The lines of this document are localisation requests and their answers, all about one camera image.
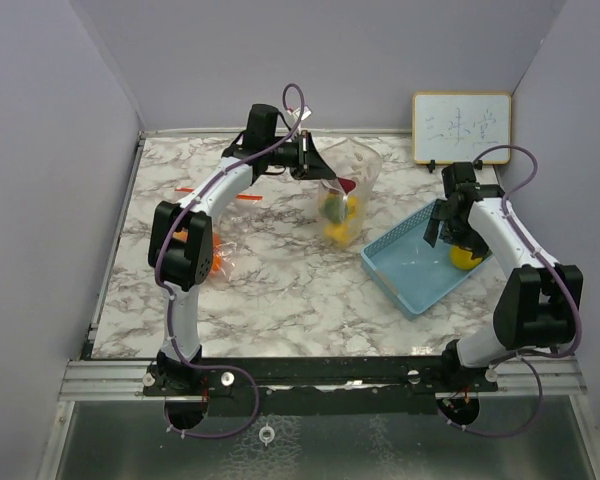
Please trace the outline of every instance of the yellow whiteboard frame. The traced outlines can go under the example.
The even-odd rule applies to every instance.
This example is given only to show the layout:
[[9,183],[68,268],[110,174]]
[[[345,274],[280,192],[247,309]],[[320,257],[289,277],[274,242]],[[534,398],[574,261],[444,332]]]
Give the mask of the yellow whiteboard frame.
[[[512,115],[513,115],[513,102],[512,102],[512,97],[511,94],[509,92],[500,92],[500,91],[486,91],[486,90],[477,90],[477,91],[466,91],[466,90],[459,90],[459,91],[422,91],[422,92],[416,92],[413,94],[412,97],[412,101],[411,101],[411,125],[413,125],[413,128],[415,130],[415,126],[416,126],[416,97],[418,95],[506,95],[509,98],[509,143],[511,143],[511,119],[512,119]],[[411,155],[413,156],[413,161],[418,164],[418,165],[429,165],[429,162],[431,162],[431,159],[429,160],[416,160],[416,137],[415,135],[411,135]],[[458,160],[438,160],[437,158],[434,159],[436,162],[436,165],[449,165],[453,162],[457,162]],[[508,151],[507,153],[507,159],[506,160],[500,160],[500,161],[485,161],[484,164],[485,165],[505,165],[507,163],[509,163],[509,160],[511,160],[511,150]]]

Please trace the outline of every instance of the yellow object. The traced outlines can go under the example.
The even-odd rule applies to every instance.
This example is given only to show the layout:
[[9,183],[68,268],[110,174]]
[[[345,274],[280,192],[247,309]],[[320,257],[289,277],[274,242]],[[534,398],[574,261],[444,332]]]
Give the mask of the yellow object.
[[358,215],[358,199],[353,196],[347,197],[347,218],[344,222],[336,224],[328,222],[324,227],[324,234],[333,240],[338,246],[346,247],[355,236],[355,231],[349,229],[349,222]]
[[465,250],[464,248],[456,247],[453,245],[451,247],[451,252],[449,252],[449,257],[451,257],[451,263],[453,263],[454,267],[459,268],[460,270],[471,270],[476,268],[484,258],[471,258],[471,253],[469,250]]

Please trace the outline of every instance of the yellow ball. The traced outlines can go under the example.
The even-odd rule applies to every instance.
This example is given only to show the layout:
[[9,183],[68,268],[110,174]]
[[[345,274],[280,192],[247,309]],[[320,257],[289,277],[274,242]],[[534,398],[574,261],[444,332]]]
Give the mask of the yellow ball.
[[465,250],[464,248],[453,245],[449,257],[451,257],[451,263],[460,270],[471,270],[476,268],[484,258],[471,258],[471,251]]

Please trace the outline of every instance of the small whiteboard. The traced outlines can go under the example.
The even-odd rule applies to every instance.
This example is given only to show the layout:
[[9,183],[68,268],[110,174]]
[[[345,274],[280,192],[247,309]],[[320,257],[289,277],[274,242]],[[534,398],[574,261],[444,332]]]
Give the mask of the small whiteboard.
[[[510,143],[511,95],[501,92],[420,92],[413,96],[413,158],[416,163],[475,159],[495,145]],[[507,149],[484,163],[509,161]]]

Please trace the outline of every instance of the table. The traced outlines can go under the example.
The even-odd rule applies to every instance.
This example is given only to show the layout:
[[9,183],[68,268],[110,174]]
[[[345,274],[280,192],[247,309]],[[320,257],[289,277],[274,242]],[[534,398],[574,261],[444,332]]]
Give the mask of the table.
[[[151,358],[163,339],[164,304],[147,264],[156,205],[182,196],[218,164],[227,136],[148,138],[108,279],[93,358]],[[344,140],[317,136],[318,150]],[[261,177],[220,222],[235,241],[229,280],[211,278],[200,294],[206,356],[428,355],[491,321],[504,287],[497,262],[486,265],[424,314],[408,320],[360,266],[361,248],[435,198],[440,169],[416,166],[411,138],[356,137],[383,157],[361,237],[345,250],[327,245],[316,223],[316,185],[288,175]],[[478,181],[495,183],[492,167]]]

